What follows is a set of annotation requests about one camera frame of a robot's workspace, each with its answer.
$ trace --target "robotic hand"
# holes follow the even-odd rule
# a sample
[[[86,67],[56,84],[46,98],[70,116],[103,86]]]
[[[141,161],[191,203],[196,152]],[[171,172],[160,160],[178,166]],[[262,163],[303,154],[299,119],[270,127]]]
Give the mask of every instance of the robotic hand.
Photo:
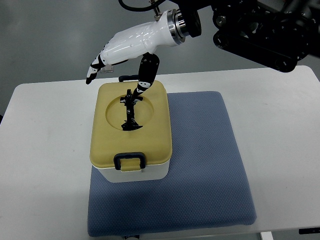
[[[120,64],[143,55],[139,75],[136,76],[138,86],[133,92],[133,97],[136,97],[148,89],[156,77],[159,58],[153,53],[157,47],[178,46],[188,35],[181,12],[175,9],[165,11],[158,21],[118,32],[90,65],[86,83],[90,84],[100,69],[107,65]]]

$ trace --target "black handle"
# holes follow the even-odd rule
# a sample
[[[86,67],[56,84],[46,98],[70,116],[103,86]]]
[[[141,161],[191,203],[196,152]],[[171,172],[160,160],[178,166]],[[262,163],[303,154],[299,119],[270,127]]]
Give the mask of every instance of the black handle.
[[[129,81],[129,80],[139,80],[139,75],[124,75],[119,77],[119,82]]]
[[[116,170],[121,170],[120,159],[140,159],[140,168],[146,168],[146,156],[142,152],[123,152],[116,154],[113,158]]]

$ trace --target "white table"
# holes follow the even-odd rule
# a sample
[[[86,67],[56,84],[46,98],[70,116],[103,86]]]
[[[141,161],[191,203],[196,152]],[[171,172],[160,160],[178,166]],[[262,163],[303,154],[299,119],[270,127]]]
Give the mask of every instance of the white table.
[[[312,70],[159,75],[168,93],[218,91],[257,213],[250,226],[141,239],[320,226],[320,83]],[[87,240],[91,129],[99,87],[117,78],[19,85],[0,124],[0,239]]]

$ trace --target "gray floor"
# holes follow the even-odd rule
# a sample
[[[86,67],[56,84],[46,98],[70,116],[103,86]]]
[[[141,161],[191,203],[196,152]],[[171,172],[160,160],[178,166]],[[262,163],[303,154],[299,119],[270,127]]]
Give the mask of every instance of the gray floor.
[[[130,1],[132,5],[148,1]],[[279,7],[282,0],[265,0]],[[165,2],[161,9],[177,6]],[[202,35],[189,37],[174,48],[159,47],[158,74],[221,71],[263,67],[216,48],[210,8],[199,11]],[[153,12],[136,13],[116,0],[0,0],[0,115],[6,111],[16,86],[25,83],[82,80],[92,60],[113,35],[153,21]],[[98,78],[138,73],[141,58],[115,66]],[[320,60],[307,56],[299,62],[320,79]],[[320,234],[299,235],[298,230],[274,232],[275,240],[318,240]],[[206,237],[210,240],[257,240],[258,234]]]

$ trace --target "black cable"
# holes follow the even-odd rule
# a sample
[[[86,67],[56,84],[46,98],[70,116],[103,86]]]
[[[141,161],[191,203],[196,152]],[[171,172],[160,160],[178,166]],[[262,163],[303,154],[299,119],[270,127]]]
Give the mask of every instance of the black cable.
[[[160,4],[162,4],[166,0],[158,0],[154,3],[152,3],[150,6],[146,6],[146,7],[132,7],[132,6],[126,5],[123,0],[118,0],[118,1],[119,1],[119,4],[121,5],[121,7],[123,7],[124,9],[126,9],[128,11],[146,12],[146,11],[150,11],[152,9],[155,9],[156,7],[158,7]]]

